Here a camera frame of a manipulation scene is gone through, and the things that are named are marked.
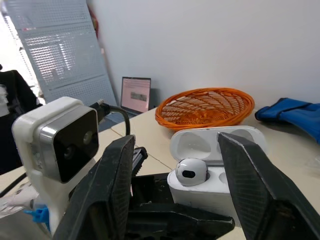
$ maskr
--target white earbud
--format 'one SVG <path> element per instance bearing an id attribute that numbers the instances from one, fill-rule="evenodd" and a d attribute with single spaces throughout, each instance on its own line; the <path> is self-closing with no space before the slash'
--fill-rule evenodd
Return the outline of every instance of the white earbud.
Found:
<path id="1" fill-rule="evenodd" d="M 198 158 L 186 158 L 176 165 L 175 175 L 183 186 L 196 186 L 207 180 L 208 167 Z"/>

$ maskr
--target laptop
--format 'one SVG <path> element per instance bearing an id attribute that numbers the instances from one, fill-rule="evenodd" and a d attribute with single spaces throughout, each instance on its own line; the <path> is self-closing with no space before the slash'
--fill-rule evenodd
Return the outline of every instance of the laptop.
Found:
<path id="1" fill-rule="evenodd" d="M 129 118 L 149 110 L 151 78 L 146 77 L 122 77 L 121 108 Z M 107 118 L 115 123 L 124 121 L 120 113 L 112 113 Z"/>

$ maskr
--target orange basket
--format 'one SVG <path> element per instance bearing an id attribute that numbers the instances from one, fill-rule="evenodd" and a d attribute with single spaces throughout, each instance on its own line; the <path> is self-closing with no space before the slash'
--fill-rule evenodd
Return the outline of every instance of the orange basket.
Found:
<path id="1" fill-rule="evenodd" d="M 254 99 L 232 88 L 199 88 L 169 97 L 156 109 L 155 119 L 174 131 L 234 126 L 249 116 Z"/>

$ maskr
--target earbud case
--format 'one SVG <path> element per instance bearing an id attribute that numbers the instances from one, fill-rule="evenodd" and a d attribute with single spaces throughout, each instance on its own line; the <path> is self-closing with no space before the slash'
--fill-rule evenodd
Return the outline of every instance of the earbud case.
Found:
<path id="1" fill-rule="evenodd" d="M 267 142 L 258 129 L 251 126 L 226 126 L 187 129 L 173 135 L 170 142 L 172 156 L 180 162 L 187 158 L 205 161 L 209 178 L 199 185 L 183 186 L 175 169 L 169 173 L 167 182 L 175 203 L 203 209 L 215 214 L 233 217 L 236 226 L 240 222 L 230 195 L 223 159 L 218 143 L 218 133 L 230 133 L 258 144 L 264 152 Z"/>

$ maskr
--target table surface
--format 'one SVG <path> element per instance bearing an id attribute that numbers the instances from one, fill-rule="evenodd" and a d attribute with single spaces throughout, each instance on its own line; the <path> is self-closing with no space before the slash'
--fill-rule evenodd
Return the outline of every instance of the table surface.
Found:
<path id="1" fill-rule="evenodd" d="M 130 120 L 131 133 L 135 135 L 136 145 L 145 147 L 148 154 L 170 169 L 177 161 L 170 153 L 170 139 L 175 133 L 158 125 L 155 109 L 140 114 Z M 315 210 L 320 213 L 320 168 L 307 167 L 308 163 L 320 156 L 320 146 L 302 130 L 292 125 L 264 124 L 257 121 L 254 114 L 246 118 L 242 125 L 260 130 L 267 141 L 268 157 L 284 174 L 291 178 Z M 125 135 L 125 124 L 111 128 L 121 136 Z M 241 228 L 220 238 L 221 240 L 245 240 Z"/>

